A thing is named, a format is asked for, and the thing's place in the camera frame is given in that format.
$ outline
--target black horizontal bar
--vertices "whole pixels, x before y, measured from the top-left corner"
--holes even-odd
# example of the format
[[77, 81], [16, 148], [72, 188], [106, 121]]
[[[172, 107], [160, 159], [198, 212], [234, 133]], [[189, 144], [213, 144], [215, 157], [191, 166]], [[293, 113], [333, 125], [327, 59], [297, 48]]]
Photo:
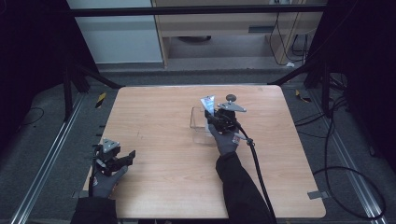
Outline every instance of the black horizontal bar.
[[314, 5], [248, 5], [248, 6], [204, 6], [204, 7], [124, 7], [84, 8], [50, 11], [50, 15], [74, 17], [147, 16], [180, 14], [226, 14], [226, 13], [276, 13], [276, 12], [319, 12], [329, 8], [326, 4]]

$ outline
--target transparent acrylic holder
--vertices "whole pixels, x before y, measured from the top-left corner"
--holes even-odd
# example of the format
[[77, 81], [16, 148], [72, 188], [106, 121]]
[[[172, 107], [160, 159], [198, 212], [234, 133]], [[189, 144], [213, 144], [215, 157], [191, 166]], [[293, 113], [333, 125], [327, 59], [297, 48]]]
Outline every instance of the transparent acrylic holder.
[[207, 120], [205, 111], [201, 107], [193, 107], [191, 110], [190, 128], [194, 143], [215, 145], [216, 141], [209, 130], [206, 129]]

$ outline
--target gray glove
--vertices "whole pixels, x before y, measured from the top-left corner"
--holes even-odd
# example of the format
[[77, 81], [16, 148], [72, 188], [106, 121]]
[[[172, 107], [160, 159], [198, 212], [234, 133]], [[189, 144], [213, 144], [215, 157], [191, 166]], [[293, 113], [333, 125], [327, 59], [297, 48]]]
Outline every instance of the gray glove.
[[98, 198], [108, 198], [116, 187], [119, 179], [128, 171], [128, 166], [122, 166], [114, 175], [107, 176], [102, 172], [95, 174], [93, 180], [92, 196]]
[[234, 133], [239, 133], [239, 130], [235, 128], [235, 130], [219, 133], [213, 124], [209, 124], [209, 131], [215, 137], [216, 143], [218, 144], [218, 150], [221, 156], [224, 156], [227, 153], [235, 152], [236, 148], [239, 145], [240, 138], [235, 136]]

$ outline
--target white wall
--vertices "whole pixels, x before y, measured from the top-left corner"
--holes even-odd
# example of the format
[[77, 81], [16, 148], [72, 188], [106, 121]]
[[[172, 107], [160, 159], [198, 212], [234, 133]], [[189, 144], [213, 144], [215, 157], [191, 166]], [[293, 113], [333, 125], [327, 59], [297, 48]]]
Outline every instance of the white wall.
[[[150, 0], [67, 0], [70, 8], [151, 7]], [[96, 63], [161, 63], [153, 16], [76, 18]]]

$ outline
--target wooden tabletop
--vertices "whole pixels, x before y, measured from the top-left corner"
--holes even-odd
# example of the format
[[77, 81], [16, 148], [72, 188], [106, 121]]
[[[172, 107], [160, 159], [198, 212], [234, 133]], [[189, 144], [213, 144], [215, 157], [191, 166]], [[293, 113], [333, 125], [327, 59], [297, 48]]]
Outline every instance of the wooden tabletop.
[[[214, 145], [194, 142], [191, 109], [200, 99], [237, 96], [247, 109], [238, 121], [254, 140], [262, 177], [277, 217], [324, 217], [321, 199], [307, 192], [318, 187], [291, 115], [278, 86], [176, 86], [120, 89], [103, 137], [118, 141], [126, 156], [136, 150], [134, 165], [112, 195], [118, 217], [225, 218], [222, 184], [215, 169]], [[239, 158], [261, 191], [253, 158], [245, 141]]]

